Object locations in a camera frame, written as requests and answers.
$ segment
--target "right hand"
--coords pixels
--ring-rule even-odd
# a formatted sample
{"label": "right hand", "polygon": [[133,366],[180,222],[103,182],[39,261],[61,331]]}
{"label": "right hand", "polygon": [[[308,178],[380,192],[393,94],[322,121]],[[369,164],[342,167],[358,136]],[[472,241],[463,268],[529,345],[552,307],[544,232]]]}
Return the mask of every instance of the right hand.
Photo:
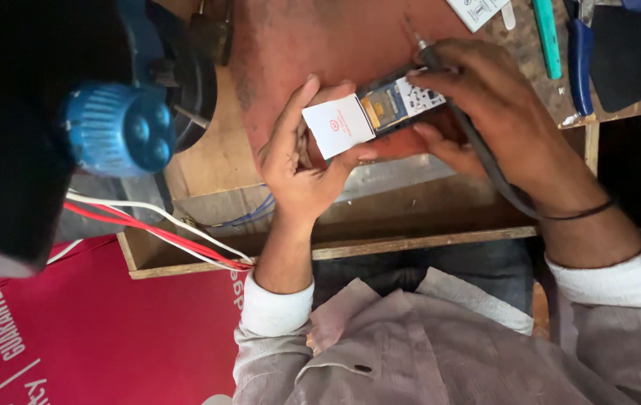
{"label": "right hand", "polygon": [[[512,184],[546,215],[572,214],[603,204],[607,196],[556,127],[531,84],[505,48],[478,40],[444,40],[439,58],[459,73],[409,72],[408,81],[451,97],[468,114]],[[429,152],[459,173],[485,177],[475,151],[445,139],[432,125],[414,130]]]}

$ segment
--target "person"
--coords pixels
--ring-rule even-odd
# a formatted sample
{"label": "person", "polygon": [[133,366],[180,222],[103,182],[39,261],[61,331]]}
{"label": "person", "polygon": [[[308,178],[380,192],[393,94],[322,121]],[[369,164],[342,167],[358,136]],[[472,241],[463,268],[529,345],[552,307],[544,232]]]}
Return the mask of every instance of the person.
{"label": "person", "polygon": [[[576,356],[521,333],[520,310],[433,268],[416,290],[385,296],[354,280],[310,313],[315,219],[351,170],[376,156],[371,142],[337,155],[327,169],[299,163],[306,144],[301,109],[354,91],[349,82],[319,89],[311,74],[261,152],[262,177],[277,205],[245,281],[233,402],[641,404],[641,231],[607,205],[609,196],[503,48],[445,40],[435,49],[459,69],[412,71],[408,80],[455,99],[508,180],[542,215],[571,217],[607,206],[574,220],[540,221],[546,262],[573,302]],[[414,129],[458,173],[485,175],[471,148],[429,124]],[[316,356],[306,344],[311,328]]]}

